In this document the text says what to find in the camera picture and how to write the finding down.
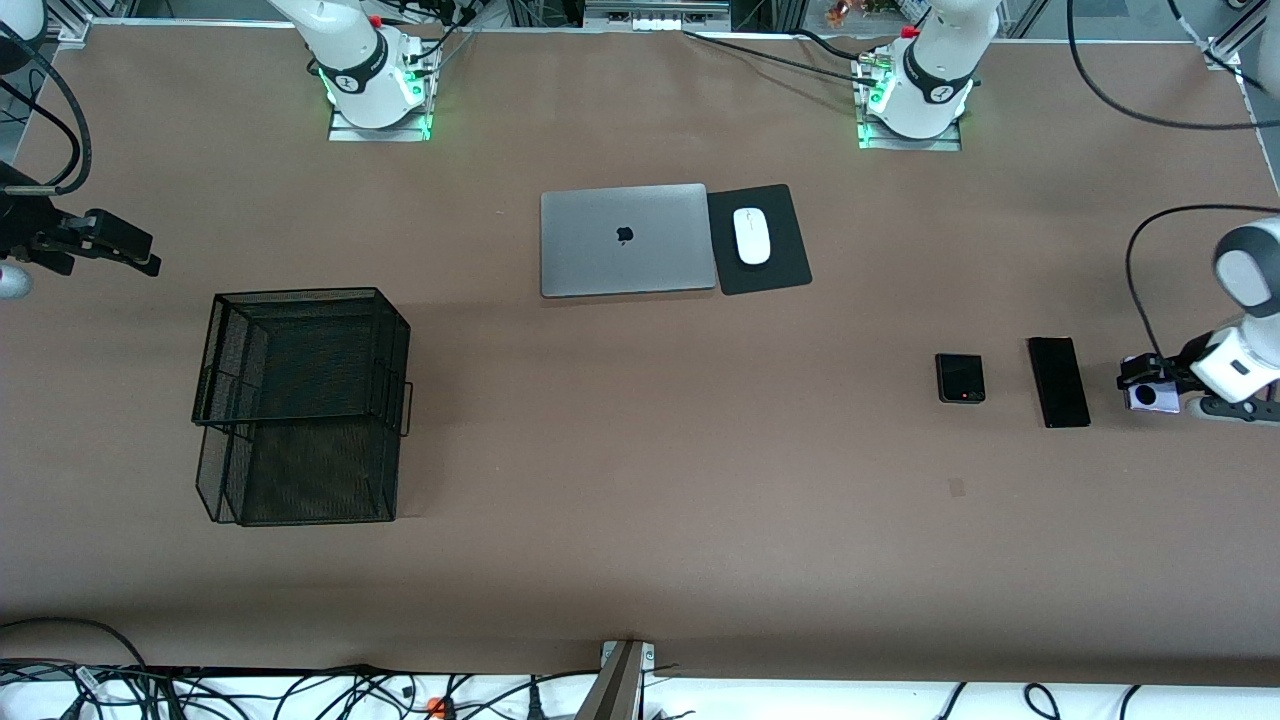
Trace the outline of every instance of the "laptop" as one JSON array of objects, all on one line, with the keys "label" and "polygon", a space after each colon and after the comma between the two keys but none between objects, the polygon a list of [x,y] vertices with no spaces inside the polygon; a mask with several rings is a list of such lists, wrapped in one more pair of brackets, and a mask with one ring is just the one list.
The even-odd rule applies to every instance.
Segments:
[{"label": "laptop", "polygon": [[543,193],[543,297],[713,287],[705,186]]}]

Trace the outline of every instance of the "white computer mouse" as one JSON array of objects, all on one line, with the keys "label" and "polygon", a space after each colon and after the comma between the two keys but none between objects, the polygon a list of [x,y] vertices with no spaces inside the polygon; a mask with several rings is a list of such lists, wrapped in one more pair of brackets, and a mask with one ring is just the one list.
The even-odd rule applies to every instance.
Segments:
[{"label": "white computer mouse", "polygon": [[748,265],[769,259],[769,225],[759,208],[733,210],[733,237],[737,238],[737,256]]}]

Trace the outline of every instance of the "black mouse pad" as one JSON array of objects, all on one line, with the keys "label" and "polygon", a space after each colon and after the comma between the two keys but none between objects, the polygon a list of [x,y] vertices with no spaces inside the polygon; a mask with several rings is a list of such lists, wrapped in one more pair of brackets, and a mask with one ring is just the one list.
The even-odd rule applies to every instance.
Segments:
[{"label": "black mouse pad", "polygon": [[[721,292],[741,295],[762,290],[777,290],[809,284],[809,258],[804,254],[800,223],[791,205],[791,190],[785,184],[749,187],[707,195],[712,222],[712,250],[716,254],[716,273]],[[733,210],[756,208],[764,213],[769,225],[769,259],[760,265],[748,265],[737,256],[737,238],[733,234]]]}]

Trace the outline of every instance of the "metal bracket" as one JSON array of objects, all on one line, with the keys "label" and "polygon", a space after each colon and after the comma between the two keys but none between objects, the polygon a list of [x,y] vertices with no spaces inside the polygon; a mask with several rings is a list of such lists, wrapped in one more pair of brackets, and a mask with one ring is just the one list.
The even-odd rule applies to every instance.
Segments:
[{"label": "metal bracket", "polygon": [[653,644],[641,641],[612,641],[600,652],[604,667],[595,676],[573,720],[636,720],[640,684],[653,670]]},{"label": "metal bracket", "polygon": [[[859,60],[849,63],[854,77],[883,81],[888,76],[887,59],[879,55],[864,54]],[[858,147],[877,150],[934,150],[955,152],[960,150],[960,123],[951,120],[947,129],[937,137],[913,140],[902,137],[874,114],[867,110],[877,87],[854,83],[854,114],[858,119]]]},{"label": "metal bracket", "polygon": [[1221,397],[1207,395],[1188,402],[1187,410],[1202,420],[1280,427],[1280,402],[1274,400],[1249,398],[1242,402],[1228,402]]},{"label": "metal bracket", "polygon": [[[1210,49],[1212,50],[1213,38],[1211,37],[1211,38],[1208,38],[1208,41],[1210,41]],[[1213,60],[1211,60],[1208,58],[1208,54],[1204,55],[1204,67],[1207,67],[1211,70],[1219,70],[1219,72],[1224,72],[1224,70],[1229,70],[1229,69],[1236,69],[1236,70],[1240,69],[1240,54],[1239,53],[1231,53],[1230,55],[1226,55],[1226,56],[1219,55],[1219,58],[1221,58],[1222,65],[1226,65],[1226,68],[1224,68],[1222,65],[1219,65],[1217,63],[1215,63]]]}]

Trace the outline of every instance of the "black mesh basket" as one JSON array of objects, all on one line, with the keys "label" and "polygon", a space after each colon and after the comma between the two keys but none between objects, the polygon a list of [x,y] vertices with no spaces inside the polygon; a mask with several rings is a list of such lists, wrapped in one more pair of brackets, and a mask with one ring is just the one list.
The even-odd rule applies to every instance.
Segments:
[{"label": "black mesh basket", "polygon": [[215,296],[191,418],[210,519],[394,520],[408,332],[374,288]]}]

